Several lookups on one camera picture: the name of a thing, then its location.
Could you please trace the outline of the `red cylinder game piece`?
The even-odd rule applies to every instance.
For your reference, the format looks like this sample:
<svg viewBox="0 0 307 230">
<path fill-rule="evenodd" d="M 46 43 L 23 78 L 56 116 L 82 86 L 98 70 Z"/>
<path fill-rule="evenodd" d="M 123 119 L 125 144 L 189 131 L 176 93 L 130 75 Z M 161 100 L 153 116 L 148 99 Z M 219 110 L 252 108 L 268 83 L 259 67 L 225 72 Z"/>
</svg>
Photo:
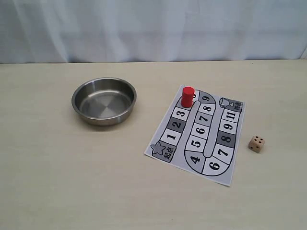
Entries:
<svg viewBox="0 0 307 230">
<path fill-rule="evenodd" d="M 185 108 L 192 107 L 195 90 L 192 87 L 184 87 L 181 96 L 181 106 Z"/>
</svg>

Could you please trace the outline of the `beige wooden die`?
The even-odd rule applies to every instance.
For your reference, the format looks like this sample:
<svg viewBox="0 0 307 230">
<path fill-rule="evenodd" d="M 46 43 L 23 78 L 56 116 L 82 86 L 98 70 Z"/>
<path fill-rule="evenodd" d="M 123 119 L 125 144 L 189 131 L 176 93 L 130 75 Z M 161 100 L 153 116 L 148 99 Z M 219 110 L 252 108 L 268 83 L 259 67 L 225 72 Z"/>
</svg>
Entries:
<svg viewBox="0 0 307 230">
<path fill-rule="evenodd" d="M 260 153 L 264 146 L 265 140 L 259 135 L 253 136 L 248 144 L 248 148 L 256 153 Z"/>
</svg>

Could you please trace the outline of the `round stainless steel bowl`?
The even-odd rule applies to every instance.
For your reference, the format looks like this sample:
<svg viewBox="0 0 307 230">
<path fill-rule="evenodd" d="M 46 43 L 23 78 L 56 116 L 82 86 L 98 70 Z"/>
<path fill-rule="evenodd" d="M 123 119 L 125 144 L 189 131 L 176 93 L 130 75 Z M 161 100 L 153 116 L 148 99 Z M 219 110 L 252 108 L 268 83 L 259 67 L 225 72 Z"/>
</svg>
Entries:
<svg viewBox="0 0 307 230">
<path fill-rule="evenodd" d="M 127 81 L 103 77 L 79 86 L 71 104 L 79 118 L 94 126 L 112 126 L 125 121 L 137 100 L 135 88 Z"/>
</svg>

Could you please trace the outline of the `paper number game board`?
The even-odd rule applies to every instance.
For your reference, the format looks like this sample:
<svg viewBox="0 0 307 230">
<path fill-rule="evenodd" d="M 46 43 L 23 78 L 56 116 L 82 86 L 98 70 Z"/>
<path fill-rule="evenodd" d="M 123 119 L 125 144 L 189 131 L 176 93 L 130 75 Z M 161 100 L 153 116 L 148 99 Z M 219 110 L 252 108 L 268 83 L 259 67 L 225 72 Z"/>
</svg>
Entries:
<svg viewBox="0 0 307 230">
<path fill-rule="evenodd" d="M 245 102 L 196 89 L 181 105 L 180 86 L 144 154 L 230 186 L 245 115 Z"/>
</svg>

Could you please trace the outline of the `white curtain backdrop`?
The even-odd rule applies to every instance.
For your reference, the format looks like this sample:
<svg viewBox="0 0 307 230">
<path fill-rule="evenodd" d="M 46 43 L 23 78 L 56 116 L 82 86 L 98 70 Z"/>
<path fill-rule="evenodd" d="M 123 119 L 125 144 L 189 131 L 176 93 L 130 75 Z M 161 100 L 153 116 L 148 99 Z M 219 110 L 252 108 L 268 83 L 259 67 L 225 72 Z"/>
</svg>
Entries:
<svg viewBox="0 0 307 230">
<path fill-rule="evenodd" d="M 1 63 L 304 59 L 304 0 L 3 0 Z"/>
</svg>

